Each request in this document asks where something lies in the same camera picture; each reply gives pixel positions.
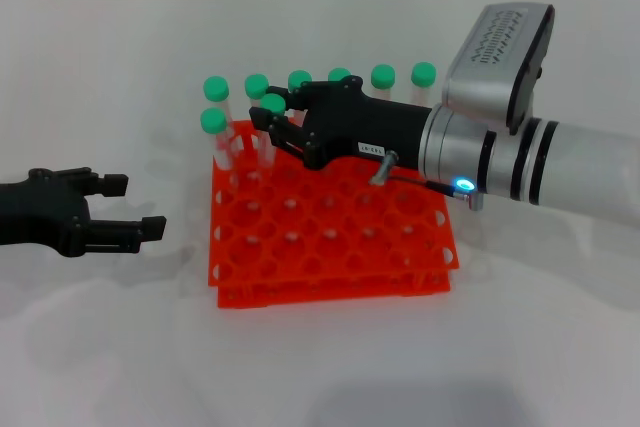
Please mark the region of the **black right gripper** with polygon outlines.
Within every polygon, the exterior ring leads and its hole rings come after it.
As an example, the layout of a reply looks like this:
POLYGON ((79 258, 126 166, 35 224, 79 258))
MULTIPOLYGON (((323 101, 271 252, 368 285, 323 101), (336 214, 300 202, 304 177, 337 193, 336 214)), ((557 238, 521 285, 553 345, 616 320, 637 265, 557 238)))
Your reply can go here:
POLYGON ((358 76, 306 81, 293 91, 270 86, 269 92, 282 97, 287 110, 306 111, 303 129, 282 109, 251 107, 251 123, 307 168, 321 170, 347 156, 379 160, 388 151, 397 154, 399 166, 418 168, 430 108, 370 97, 358 76))

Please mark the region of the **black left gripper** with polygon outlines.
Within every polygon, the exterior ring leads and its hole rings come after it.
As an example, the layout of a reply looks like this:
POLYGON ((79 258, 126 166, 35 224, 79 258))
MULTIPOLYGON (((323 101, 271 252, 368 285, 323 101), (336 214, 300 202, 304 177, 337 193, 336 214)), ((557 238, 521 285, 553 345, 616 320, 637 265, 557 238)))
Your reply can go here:
POLYGON ((129 178, 100 176, 89 167, 32 169, 25 180, 1 185, 1 244, 39 244, 64 257, 86 253, 140 252, 160 241, 164 216, 139 221, 90 220, 86 197, 123 197, 129 178))

